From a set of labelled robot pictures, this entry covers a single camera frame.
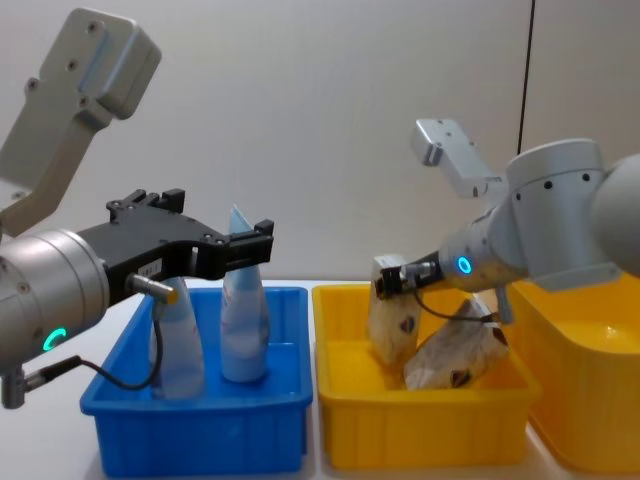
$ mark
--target robotic arm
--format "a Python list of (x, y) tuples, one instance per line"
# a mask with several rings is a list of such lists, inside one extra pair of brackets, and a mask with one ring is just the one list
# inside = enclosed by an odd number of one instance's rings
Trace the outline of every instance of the robotic arm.
[(511, 321), (504, 287), (530, 278), (565, 290), (640, 276), (640, 156), (603, 167), (597, 144), (572, 139), (515, 157), (495, 176), (451, 120), (418, 120), (412, 139), (426, 165), (441, 165), (459, 195), (489, 198), (488, 209), (432, 254), (381, 272), (379, 297), (432, 285), (467, 292), (496, 289)]
[[(0, 150), (0, 234), (17, 236), (55, 211), (95, 133), (134, 113), (159, 61), (132, 20), (87, 9), (69, 15)], [(182, 190), (137, 190), (107, 203), (105, 224), (0, 245), (6, 408), (48, 381), (25, 378), (24, 362), (91, 328), (110, 306), (136, 292), (168, 301), (174, 292), (157, 282), (170, 277), (218, 279), (269, 261), (273, 222), (222, 235), (182, 215), (184, 199)]]

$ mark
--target yellow plastic bin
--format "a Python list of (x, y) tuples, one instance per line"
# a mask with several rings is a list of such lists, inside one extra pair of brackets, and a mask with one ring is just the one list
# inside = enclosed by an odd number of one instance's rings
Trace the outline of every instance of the yellow plastic bin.
[(542, 385), (531, 423), (562, 463), (640, 473), (640, 281), (562, 293), (510, 288), (513, 348)]
[[(429, 293), (453, 313), (461, 292)], [(539, 393), (514, 355), (471, 388), (409, 392), (401, 369), (386, 369), (367, 340), (368, 285), (313, 290), (316, 378), (324, 448), (336, 468), (407, 468), (518, 462), (529, 405)], [(442, 325), (424, 314), (420, 340)]]

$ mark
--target white table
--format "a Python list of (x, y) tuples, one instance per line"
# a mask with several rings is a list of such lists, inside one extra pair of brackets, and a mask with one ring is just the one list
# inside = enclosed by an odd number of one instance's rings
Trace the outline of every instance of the white table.
[[(220, 282), (189, 280), (190, 287), (219, 286)], [(266, 286), (301, 286), (311, 289), (319, 284), (344, 282), (266, 281)], [(25, 372), (79, 354), (101, 363), (124, 329), (140, 302), (140, 296), (130, 298), (111, 308), (93, 329), (64, 343), (25, 365)], [(315, 376), (315, 331), (309, 297), (309, 340), (311, 369)], [(92, 417), (80, 413), (78, 401), (94, 372), (78, 368), (27, 395), (26, 404), (15, 411), (0, 409), (0, 478), (3, 480), (96, 480), (104, 479), (100, 465), (98, 442)], [(510, 467), (439, 468), (404, 472), (341, 472), (333, 470), (322, 452), (320, 418), (317, 395), (311, 408), (309, 451), (302, 470), (295, 474), (256, 477), (269, 479), (628, 479), (634, 477), (605, 477), (569, 472), (560, 467), (547, 452), (531, 427), (527, 428), (527, 454), (519, 465)], [(239, 478), (209, 477), (216, 479)]]

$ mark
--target wall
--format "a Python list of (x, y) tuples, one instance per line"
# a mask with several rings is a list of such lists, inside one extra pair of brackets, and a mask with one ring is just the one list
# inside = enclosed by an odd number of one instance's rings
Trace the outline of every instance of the wall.
[(640, 152), (640, 2), (537, 0), (523, 148), (596, 140), (608, 163)]
[[(181, 187), (220, 230), (233, 202), (276, 221), (269, 277), (364, 278), (373, 255), (422, 256), (482, 206), (413, 158), (416, 118), (457, 119), (498, 170), (515, 153), (528, 0), (83, 3), (138, 20), (163, 60), (39, 228), (85, 228), (107, 200)], [(76, 5), (0, 3), (0, 141)]]

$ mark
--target package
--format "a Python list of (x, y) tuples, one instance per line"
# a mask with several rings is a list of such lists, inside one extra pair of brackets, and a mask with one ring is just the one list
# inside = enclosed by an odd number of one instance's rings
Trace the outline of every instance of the package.
[[(202, 343), (184, 279), (164, 282), (178, 292), (178, 301), (165, 305), (160, 318), (163, 358), (160, 372), (151, 384), (154, 398), (177, 399), (195, 397), (204, 392)], [(156, 361), (156, 336), (151, 328), (149, 362)]]
[[(456, 315), (482, 317), (483, 312), (465, 300)], [(508, 353), (498, 323), (449, 320), (407, 362), (405, 384), (408, 390), (468, 386)]]
[(373, 282), (383, 268), (406, 263), (400, 255), (381, 255), (373, 259), (367, 335), (376, 355), (386, 365), (407, 360), (415, 353), (422, 310), (412, 294), (380, 300)]
[[(231, 210), (230, 233), (251, 230), (237, 206)], [(257, 265), (228, 272), (223, 281), (220, 321), (222, 375), (233, 382), (252, 382), (267, 369), (269, 311)]]

